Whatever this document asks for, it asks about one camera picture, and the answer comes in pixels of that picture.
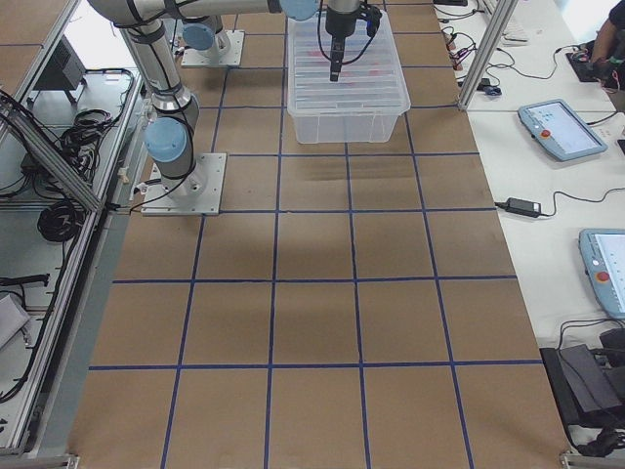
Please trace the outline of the aluminium frame post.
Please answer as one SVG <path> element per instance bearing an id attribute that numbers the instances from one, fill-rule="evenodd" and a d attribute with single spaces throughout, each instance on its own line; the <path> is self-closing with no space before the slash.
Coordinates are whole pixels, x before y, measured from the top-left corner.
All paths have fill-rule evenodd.
<path id="1" fill-rule="evenodd" d="M 502 0 L 497 3 L 491 20 L 486 27 L 472 65 L 460 89 L 457 106 L 466 111 L 477 91 L 478 85 L 491 59 L 500 37 L 518 4 L 517 0 Z"/>

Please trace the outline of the upper blue teach pendant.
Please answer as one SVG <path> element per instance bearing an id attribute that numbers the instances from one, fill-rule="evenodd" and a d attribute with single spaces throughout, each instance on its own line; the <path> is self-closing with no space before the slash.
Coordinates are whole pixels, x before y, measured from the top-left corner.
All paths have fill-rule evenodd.
<path id="1" fill-rule="evenodd" d="M 518 116 L 531 137 L 558 161 L 570 161 L 607 150 L 604 141 L 562 99 L 518 109 Z"/>

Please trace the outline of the lower blue teach pendant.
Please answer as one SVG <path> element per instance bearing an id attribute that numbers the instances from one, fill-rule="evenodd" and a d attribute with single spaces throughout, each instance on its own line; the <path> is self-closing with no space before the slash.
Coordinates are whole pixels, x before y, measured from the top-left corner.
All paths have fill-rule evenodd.
<path id="1" fill-rule="evenodd" d="M 624 231 L 586 229 L 578 246 L 585 272 L 601 308 L 624 319 Z"/>

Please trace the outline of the black power adapter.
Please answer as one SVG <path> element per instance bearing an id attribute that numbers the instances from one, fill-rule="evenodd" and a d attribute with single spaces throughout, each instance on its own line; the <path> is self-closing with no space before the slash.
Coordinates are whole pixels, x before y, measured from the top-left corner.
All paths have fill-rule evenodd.
<path id="1" fill-rule="evenodd" d="M 540 203 L 515 197 L 509 197 L 506 200 L 504 210 L 530 218 L 538 218 L 542 215 Z"/>

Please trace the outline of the clear plastic storage box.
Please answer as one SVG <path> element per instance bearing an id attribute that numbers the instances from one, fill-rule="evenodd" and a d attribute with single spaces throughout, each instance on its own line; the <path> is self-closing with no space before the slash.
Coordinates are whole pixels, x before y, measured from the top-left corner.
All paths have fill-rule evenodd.
<path id="1" fill-rule="evenodd" d="M 330 80 L 331 36 L 325 20 L 288 22 L 287 111 L 302 144 L 384 143 L 411 103 L 387 14 L 374 39 L 363 22 L 346 40 L 345 59 L 362 54 Z"/>

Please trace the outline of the blue teach pendant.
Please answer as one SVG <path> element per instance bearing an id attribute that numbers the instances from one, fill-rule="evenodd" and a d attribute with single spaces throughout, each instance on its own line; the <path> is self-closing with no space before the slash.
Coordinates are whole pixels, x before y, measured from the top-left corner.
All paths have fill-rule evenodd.
<path id="1" fill-rule="evenodd" d="M 601 308 L 624 319 L 624 231 L 586 229 L 578 246 L 585 272 Z"/>
<path id="2" fill-rule="evenodd" d="M 518 109 L 518 116 L 531 137 L 558 161 L 570 161 L 607 150 L 604 141 L 562 99 Z"/>

